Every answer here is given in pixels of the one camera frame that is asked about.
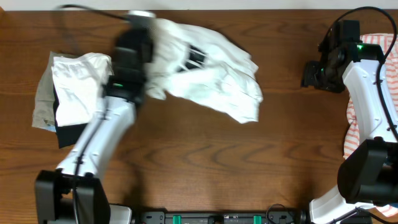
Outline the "white t-shirt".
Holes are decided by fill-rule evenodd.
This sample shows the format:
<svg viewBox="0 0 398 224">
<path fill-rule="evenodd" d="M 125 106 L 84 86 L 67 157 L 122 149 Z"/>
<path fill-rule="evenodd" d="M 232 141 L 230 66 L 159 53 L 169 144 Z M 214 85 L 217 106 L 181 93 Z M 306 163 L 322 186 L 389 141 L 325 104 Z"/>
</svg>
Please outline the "white t-shirt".
<svg viewBox="0 0 398 224">
<path fill-rule="evenodd" d="M 153 61 L 147 65 L 146 93 L 158 100 L 167 94 L 226 113 L 244 124 L 259 120 L 263 96 L 251 55 L 211 29 L 155 19 Z M 203 68 L 178 72 L 190 45 L 207 54 Z"/>
</svg>

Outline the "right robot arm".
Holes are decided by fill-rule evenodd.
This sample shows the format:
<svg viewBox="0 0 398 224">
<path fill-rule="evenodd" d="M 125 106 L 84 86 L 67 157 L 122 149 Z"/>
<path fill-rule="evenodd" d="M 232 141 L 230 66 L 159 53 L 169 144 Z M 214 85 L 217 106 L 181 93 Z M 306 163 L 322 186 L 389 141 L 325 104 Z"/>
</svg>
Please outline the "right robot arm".
<svg viewBox="0 0 398 224">
<path fill-rule="evenodd" d="M 358 42 L 320 47 L 303 84 L 333 92 L 347 89 L 359 129 L 359 145 L 340 165 L 337 185 L 310 202 L 312 223 L 338 223 L 356 212 L 397 202 L 397 114 L 381 74 L 381 46 Z"/>
</svg>

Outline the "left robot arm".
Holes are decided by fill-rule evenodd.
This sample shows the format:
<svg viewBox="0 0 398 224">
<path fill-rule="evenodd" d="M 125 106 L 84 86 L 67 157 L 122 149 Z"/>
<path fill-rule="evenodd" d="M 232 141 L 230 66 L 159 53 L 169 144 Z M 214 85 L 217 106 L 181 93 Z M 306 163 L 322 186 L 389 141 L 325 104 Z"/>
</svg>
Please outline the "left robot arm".
<svg viewBox="0 0 398 224">
<path fill-rule="evenodd" d="M 104 86 L 105 106 L 88 123 L 69 155 L 35 180 L 39 223 L 138 223 L 132 209 L 110 204 L 101 180 L 116 146 L 136 120 L 144 101 L 144 67 L 153 56 L 155 19 L 129 16 L 131 29 L 117 39 L 113 74 Z"/>
</svg>

